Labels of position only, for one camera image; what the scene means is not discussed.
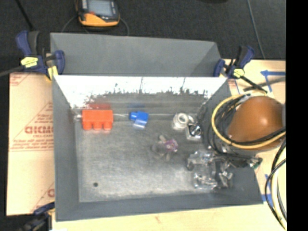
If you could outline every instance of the wire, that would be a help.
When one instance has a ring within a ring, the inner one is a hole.
[[[128,24],[127,24],[126,21],[124,21],[122,18],[120,18],[120,21],[122,21],[123,24],[126,26],[127,36],[129,36],[129,26],[128,26]]]
[[[248,3],[248,8],[249,8],[249,13],[250,13],[250,17],[251,17],[251,20],[252,20],[252,24],[254,26],[254,31],[255,31],[255,34],[256,34],[256,37],[257,37],[258,45],[259,45],[262,57],[263,57],[263,59],[265,59],[265,55],[264,55],[264,52],[263,52],[263,49],[262,49],[262,46],[261,46],[261,43],[260,43],[259,35],[258,35],[258,32],[257,32],[257,27],[256,27],[254,15],[252,14],[252,9],[251,9],[251,6],[250,6],[250,1],[247,0],[247,3]]]
[[[286,230],[286,220],[283,220],[283,218],[279,215],[277,206],[275,208],[275,207],[273,207],[270,204],[270,202],[269,202],[270,200],[269,200],[269,197],[268,197],[268,194],[267,194],[267,186],[269,184],[272,185],[272,183],[273,183],[274,184],[274,188],[275,188],[275,183],[274,183],[275,181],[273,181],[272,178],[274,177],[276,172],[280,169],[280,167],[282,165],[284,165],[285,163],[286,163],[286,158],[275,166],[274,170],[271,171],[270,175],[266,179],[266,183],[265,183],[265,198],[266,198],[266,202],[268,203],[268,206],[269,206],[270,210],[272,211],[273,215],[279,221],[279,223],[282,225],[282,227]],[[273,192],[273,191],[275,191],[276,189],[273,189],[272,186],[271,186],[271,189],[272,189],[271,193],[275,195],[275,192]]]
[[[19,67],[11,68],[11,69],[6,70],[6,71],[2,71],[2,72],[0,72],[0,77],[5,76],[5,75],[9,75],[9,74],[14,73],[14,72],[18,72],[22,69],[23,68],[21,66],[19,66]]]
[[[64,30],[66,29],[66,27],[67,27],[74,19],[76,19],[77,17],[78,17],[78,15],[74,15],[72,18],[70,18],[69,21],[66,22],[66,24],[63,26],[61,32],[63,33]]]

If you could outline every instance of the orange and black device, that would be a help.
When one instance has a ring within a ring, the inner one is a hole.
[[[120,21],[114,0],[77,0],[76,10],[80,23],[88,28],[115,26]]]

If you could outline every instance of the table surface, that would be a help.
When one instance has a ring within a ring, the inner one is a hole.
[[[245,77],[253,80],[257,84],[265,82],[264,72],[268,70],[268,80],[278,78],[278,74],[285,73],[285,61],[252,60],[245,67]],[[231,80],[230,87],[233,95],[242,93],[243,89],[250,85],[242,80]],[[274,97],[281,103],[285,103],[285,82],[266,86],[269,96]],[[272,160],[277,149],[261,152],[258,156],[263,158],[263,162],[256,169],[258,183],[261,194],[264,194],[265,174],[270,173]],[[282,200],[286,207],[286,166],[279,171],[279,186]],[[113,218],[95,218],[78,221],[55,220],[55,211],[51,212],[52,229],[57,231],[195,231],[195,230],[250,230],[250,231],[281,231],[283,228],[275,219],[267,203],[248,206],[230,206],[202,210],[178,211],[170,213],[146,214]]]

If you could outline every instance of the orange lego brick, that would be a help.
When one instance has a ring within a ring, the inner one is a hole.
[[[84,130],[111,130],[114,121],[112,110],[82,110]]]

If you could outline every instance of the black cable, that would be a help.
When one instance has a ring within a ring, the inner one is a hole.
[[[11,69],[6,70],[6,71],[2,71],[2,72],[0,72],[0,77],[5,76],[5,75],[9,75],[9,74],[14,73],[14,72],[18,72],[22,69],[23,69],[22,66],[19,66],[19,67],[11,68]]]
[[[282,152],[285,150],[286,148],[286,139],[284,139],[284,141],[282,142],[278,152],[276,153],[275,157],[274,157],[274,160],[273,160],[273,163],[272,163],[272,166],[271,166],[271,170],[274,170],[275,168],[275,165],[277,164],[278,160],[279,160],[279,157],[280,155],[282,154]],[[282,215],[284,217],[284,219],[287,220],[287,212],[283,206],[283,203],[282,203],[282,199],[281,199],[281,196],[280,196],[280,190],[279,190],[279,185],[277,184],[277,199],[278,199],[278,203],[279,203],[279,207],[280,207],[280,210],[282,212]]]
[[[30,22],[30,19],[29,19],[28,15],[26,14],[24,8],[22,7],[20,1],[19,1],[19,0],[15,0],[15,2],[17,3],[17,5],[18,5],[18,7],[19,7],[19,9],[20,9],[20,11],[21,11],[21,13],[23,14],[23,16],[24,16],[24,18],[25,18],[25,20],[26,20],[26,22],[27,22],[27,24],[28,24],[28,26],[29,26],[29,28],[30,28],[30,31],[34,31],[35,28],[34,28],[34,26],[32,25],[32,23]]]
[[[248,3],[248,8],[249,8],[249,13],[250,13],[250,17],[251,17],[251,20],[252,20],[252,24],[254,26],[254,31],[255,31],[255,34],[256,34],[256,37],[257,37],[258,45],[259,45],[262,57],[263,57],[263,59],[265,59],[265,55],[264,55],[264,52],[263,52],[263,49],[262,49],[262,46],[261,46],[261,43],[260,43],[259,35],[258,35],[258,32],[257,32],[257,27],[256,27],[256,24],[255,24],[254,15],[252,14],[252,9],[251,9],[251,6],[250,6],[250,1],[247,0],[247,3]]]
[[[284,208],[282,199],[281,199],[281,195],[280,195],[280,191],[279,191],[279,185],[277,184],[277,199],[278,199],[278,203],[279,203],[279,208],[281,210],[281,213],[283,215],[283,218],[287,221],[287,211]]]
[[[279,223],[281,224],[281,221],[275,211],[275,208],[270,204],[270,200],[267,194],[267,188],[268,188],[268,184],[270,184],[271,178],[273,177],[274,173],[282,166],[286,163],[286,158],[284,160],[282,160],[275,168],[274,170],[271,171],[271,173],[269,174],[268,178],[266,179],[266,183],[265,183],[265,199],[266,202],[270,208],[270,210],[272,211],[273,215],[275,216],[275,218],[279,221]]]
[[[123,24],[126,26],[126,30],[127,30],[127,36],[129,36],[130,32],[129,32],[129,26],[126,23],[126,21],[124,21],[122,18],[120,18],[120,20],[123,22]]]

